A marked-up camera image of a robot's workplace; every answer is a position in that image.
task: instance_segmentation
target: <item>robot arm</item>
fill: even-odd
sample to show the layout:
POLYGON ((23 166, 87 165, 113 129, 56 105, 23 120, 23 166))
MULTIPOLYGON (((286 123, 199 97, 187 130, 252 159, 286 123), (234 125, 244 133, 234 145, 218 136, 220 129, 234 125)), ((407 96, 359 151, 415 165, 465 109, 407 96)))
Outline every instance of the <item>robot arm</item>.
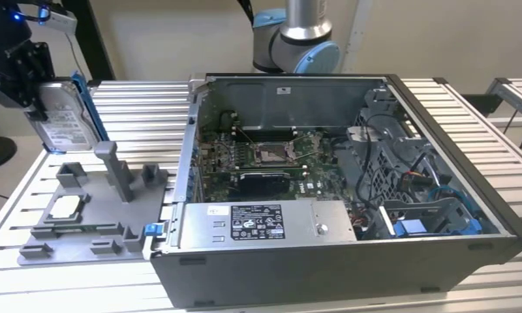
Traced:
POLYGON ((325 0, 287 0, 254 18, 254 67, 270 73, 333 73, 341 51, 325 0))
POLYGON ((55 78, 45 42, 31 41, 27 21, 45 22, 51 10, 61 10, 49 0, 0 0, 0 104, 23 108, 32 121, 48 119, 39 97, 39 84, 55 78), (44 17, 27 16, 19 4, 37 5, 44 17))

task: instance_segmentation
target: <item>slotted metal surface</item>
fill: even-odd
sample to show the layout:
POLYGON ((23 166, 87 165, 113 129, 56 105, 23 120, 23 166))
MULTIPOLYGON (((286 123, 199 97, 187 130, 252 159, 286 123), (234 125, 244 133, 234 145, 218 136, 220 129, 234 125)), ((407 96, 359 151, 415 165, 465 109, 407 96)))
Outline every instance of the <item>slotted metal surface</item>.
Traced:
MULTIPOLYGON (((405 80, 445 131, 522 218, 522 153, 449 85, 405 80)), ((103 83, 95 93, 108 133, 130 166, 160 162, 175 173, 186 123, 186 83, 103 83)), ((23 267, 19 245, 29 238, 51 198, 59 165, 77 160, 103 168, 88 153, 41 154, 0 212, 0 310, 4 312, 158 312, 171 302, 148 262, 23 267)), ((163 214, 171 212, 171 188, 163 214)), ((522 312, 522 253, 481 268, 449 293, 240 308, 218 312, 522 312)))

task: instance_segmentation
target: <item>motherboard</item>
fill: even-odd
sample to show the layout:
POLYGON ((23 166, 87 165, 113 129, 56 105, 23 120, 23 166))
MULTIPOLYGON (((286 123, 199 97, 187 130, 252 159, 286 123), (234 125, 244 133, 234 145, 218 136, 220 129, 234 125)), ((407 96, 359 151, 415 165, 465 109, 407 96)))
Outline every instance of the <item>motherboard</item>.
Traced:
POLYGON ((202 136, 202 181, 207 202, 343 200, 351 191, 322 130, 210 132, 202 136))

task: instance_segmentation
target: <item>blue cable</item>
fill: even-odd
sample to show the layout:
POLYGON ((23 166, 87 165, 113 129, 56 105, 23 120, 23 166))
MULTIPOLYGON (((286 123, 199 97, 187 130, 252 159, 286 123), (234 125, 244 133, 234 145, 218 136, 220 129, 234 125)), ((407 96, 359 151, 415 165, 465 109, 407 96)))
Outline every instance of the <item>blue cable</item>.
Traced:
POLYGON ((439 186, 439 187, 435 187, 434 189, 431 189, 431 191, 429 192, 429 195, 427 195, 427 201, 431 200, 431 197, 433 195, 435 194, 435 192, 438 192, 439 190, 449 190, 451 191, 462 200, 462 203, 464 205, 466 206, 466 208, 470 210, 470 211, 474 211, 472 209, 472 204, 470 204, 470 201, 468 199, 468 197, 464 195, 462 192, 460 192, 457 189, 451 188, 450 186, 439 186))

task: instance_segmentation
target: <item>warning label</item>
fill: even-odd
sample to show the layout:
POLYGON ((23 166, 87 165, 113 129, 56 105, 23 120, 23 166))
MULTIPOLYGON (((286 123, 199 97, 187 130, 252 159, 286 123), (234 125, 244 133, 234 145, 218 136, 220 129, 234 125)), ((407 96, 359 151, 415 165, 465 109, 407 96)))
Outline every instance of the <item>warning label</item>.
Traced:
POLYGON ((284 239, 280 205, 232 205, 234 240, 284 239))

